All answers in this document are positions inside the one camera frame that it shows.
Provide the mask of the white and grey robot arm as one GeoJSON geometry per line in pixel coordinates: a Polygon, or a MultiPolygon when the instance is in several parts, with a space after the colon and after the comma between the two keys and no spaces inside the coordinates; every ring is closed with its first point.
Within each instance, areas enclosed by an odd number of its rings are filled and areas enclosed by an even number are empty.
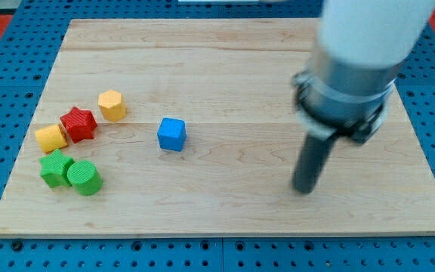
{"type": "Polygon", "coordinates": [[[400,67],[435,0],[329,0],[310,62],[294,78],[307,141],[364,144],[382,125],[400,67]]]}

